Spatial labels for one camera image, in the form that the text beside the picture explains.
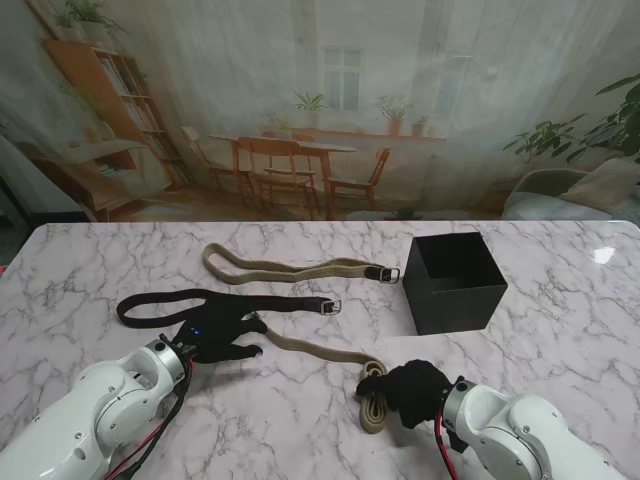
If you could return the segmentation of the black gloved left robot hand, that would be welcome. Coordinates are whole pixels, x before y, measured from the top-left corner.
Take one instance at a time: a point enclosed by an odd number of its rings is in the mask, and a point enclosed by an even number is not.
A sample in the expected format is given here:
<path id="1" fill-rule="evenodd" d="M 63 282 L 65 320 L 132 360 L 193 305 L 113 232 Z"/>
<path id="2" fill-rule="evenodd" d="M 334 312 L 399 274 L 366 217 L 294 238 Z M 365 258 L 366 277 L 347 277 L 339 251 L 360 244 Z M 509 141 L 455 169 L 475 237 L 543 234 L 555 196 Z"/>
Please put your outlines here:
<path id="1" fill-rule="evenodd" d="M 187 346 L 195 363 L 214 364 L 262 355 L 260 346 L 235 341 L 248 333 L 265 335 L 267 330 L 255 307 L 237 300 L 207 300 L 191 309 L 173 342 Z"/>

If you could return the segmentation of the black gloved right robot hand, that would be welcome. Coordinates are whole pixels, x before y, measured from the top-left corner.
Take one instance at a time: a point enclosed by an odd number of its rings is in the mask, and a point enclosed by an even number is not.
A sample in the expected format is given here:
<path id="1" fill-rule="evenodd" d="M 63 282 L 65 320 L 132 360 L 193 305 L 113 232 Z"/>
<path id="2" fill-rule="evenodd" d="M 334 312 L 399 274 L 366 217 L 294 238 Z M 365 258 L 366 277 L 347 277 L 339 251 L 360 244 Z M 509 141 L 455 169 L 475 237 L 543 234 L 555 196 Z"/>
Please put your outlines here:
<path id="1" fill-rule="evenodd" d="M 436 419 L 454 384 L 426 360 L 411 360 L 381 376 L 361 380 L 358 396 L 382 394 L 387 406 L 398 412 L 405 428 Z"/>

